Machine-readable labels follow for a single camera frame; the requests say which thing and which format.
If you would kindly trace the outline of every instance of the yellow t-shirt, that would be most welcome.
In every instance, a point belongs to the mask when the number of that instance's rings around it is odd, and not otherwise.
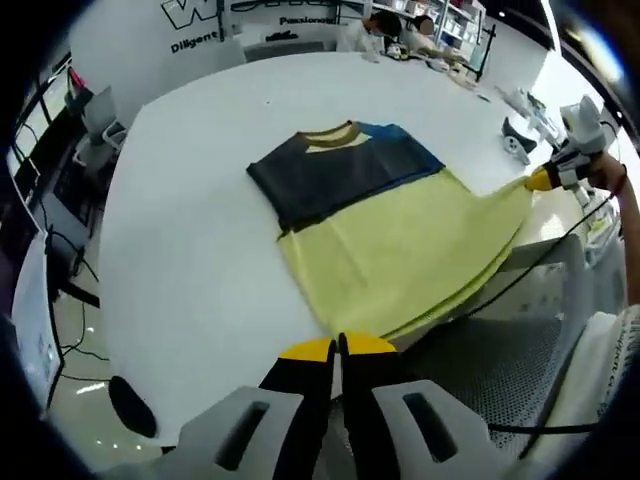
[[[337,336],[394,337],[477,291],[531,205],[524,180],[476,197],[446,168],[278,240],[316,318]]]

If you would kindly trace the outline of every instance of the robotic arm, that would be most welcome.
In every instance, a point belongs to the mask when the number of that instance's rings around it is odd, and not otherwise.
[[[600,112],[587,95],[577,105],[560,109],[568,138],[551,160],[538,168],[525,183],[529,190],[572,189],[591,172],[591,163],[606,147]]]

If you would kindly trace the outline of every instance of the person's hand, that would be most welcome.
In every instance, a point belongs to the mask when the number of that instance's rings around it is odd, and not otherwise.
[[[622,186],[627,170],[615,158],[608,153],[603,153],[591,166],[592,174],[589,176],[589,183],[592,187],[609,190],[617,193],[616,189]]]

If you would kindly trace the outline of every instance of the gray mesh surface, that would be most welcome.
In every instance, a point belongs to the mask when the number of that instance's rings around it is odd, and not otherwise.
[[[466,311],[493,297],[549,247],[514,250]],[[419,378],[442,386],[488,423],[542,426],[555,401],[573,349],[593,313],[593,284],[577,238],[563,242],[544,265],[476,317],[433,329],[405,352]],[[530,435],[491,432],[518,457]]]
[[[562,321],[553,317],[461,319],[434,329],[407,361],[488,423],[537,425],[557,377],[549,365],[561,332]],[[528,435],[497,432],[491,439],[513,456],[529,442]]]

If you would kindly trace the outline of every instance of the t-shirt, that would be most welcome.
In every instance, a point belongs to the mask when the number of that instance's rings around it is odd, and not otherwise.
[[[349,121],[325,132],[298,132],[247,172],[288,232],[443,167],[395,125]]]
[[[381,53],[384,52],[384,40],[376,37],[364,28],[362,20],[351,22],[346,27],[342,27],[338,34],[338,52],[363,52]]]
[[[370,138],[350,149],[392,145],[409,136],[395,125],[360,126]],[[305,134],[316,141],[323,135]],[[384,158],[382,164],[395,168],[395,162],[401,158]],[[360,170],[357,163],[353,167]],[[340,179],[345,171],[331,177]],[[369,189],[366,197],[332,207],[321,221],[278,239],[314,316],[336,337],[352,330],[394,338],[434,324],[499,269],[530,211],[532,194],[524,179],[476,197],[446,168],[407,178]],[[315,188],[306,181],[301,185],[302,192]]]

